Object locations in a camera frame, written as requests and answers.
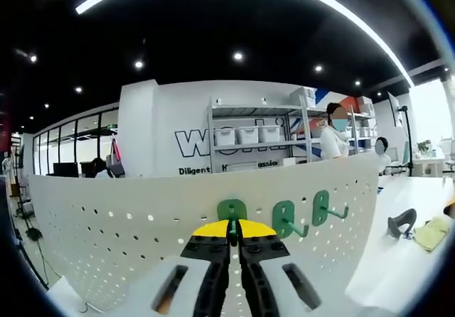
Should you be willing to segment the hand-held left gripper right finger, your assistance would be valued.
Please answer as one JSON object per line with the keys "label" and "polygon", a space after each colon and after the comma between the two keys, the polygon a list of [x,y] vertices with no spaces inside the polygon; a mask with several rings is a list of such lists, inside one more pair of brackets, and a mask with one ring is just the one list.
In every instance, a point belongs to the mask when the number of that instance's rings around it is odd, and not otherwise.
{"label": "hand-held left gripper right finger", "polygon": [[242,286],[253,316],[342,316],[348,298],[323,257],[290,250],[270,227],[237,221]]}

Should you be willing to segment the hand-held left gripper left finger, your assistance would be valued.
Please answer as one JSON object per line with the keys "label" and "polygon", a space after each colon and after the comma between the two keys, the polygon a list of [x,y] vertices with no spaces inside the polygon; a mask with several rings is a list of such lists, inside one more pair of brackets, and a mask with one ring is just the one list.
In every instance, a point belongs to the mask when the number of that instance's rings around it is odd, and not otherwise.
{"label": "hand-held left gripper left finger", "polygon": [[229,284],[231,221],[196,229],[177,257],[153,270],[154,316],[221,316]]}

